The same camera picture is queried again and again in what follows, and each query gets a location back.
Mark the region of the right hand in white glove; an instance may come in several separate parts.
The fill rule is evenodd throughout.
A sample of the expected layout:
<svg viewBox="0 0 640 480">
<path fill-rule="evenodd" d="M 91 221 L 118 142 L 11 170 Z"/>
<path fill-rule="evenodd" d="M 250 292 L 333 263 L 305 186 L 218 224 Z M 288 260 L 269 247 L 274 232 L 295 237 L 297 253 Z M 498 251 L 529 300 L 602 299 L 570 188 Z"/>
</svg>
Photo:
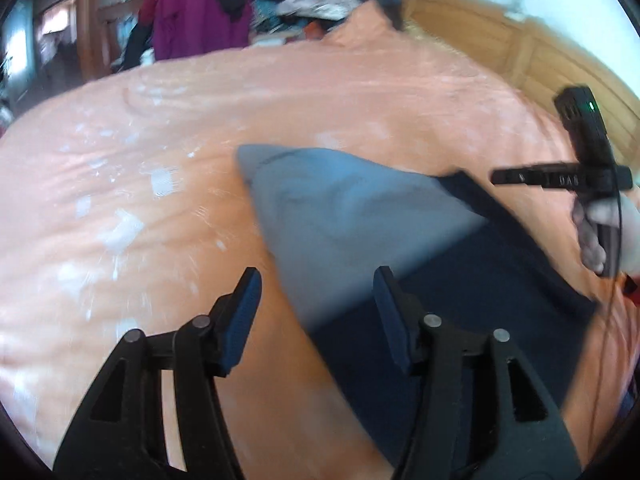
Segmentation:
<svg viewBox="0 0 640 480">
<path fill-rule="evenodd" d="M 638 278 L 640 216 L 639 209 L 632 200 L 623 194 L 620 194 L 620 203 L 614 198 L 605 198 L 584 206 L 579 200 L 575 200 L 572 220 L 577 232 L 582 264 L 597 273 L 603 271 L 610 255 L 610 251 L 599 242 L 597 226 L 617 226 L 618 220 L 622 220 L 620 272 Z"/>
</svg>

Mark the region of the red sleeve forearm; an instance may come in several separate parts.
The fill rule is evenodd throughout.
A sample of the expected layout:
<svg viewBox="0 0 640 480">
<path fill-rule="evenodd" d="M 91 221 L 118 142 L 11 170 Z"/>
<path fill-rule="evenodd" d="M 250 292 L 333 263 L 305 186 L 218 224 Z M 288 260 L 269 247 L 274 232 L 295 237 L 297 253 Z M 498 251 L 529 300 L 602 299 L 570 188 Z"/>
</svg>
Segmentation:
<svg viewBox="0 0 640 480">
<path fill-rule="evenodd" d="M 640 306 L 640 280 L 638 276 L 625 276 L 623 295 L 636 306 Z"/>
</svg>

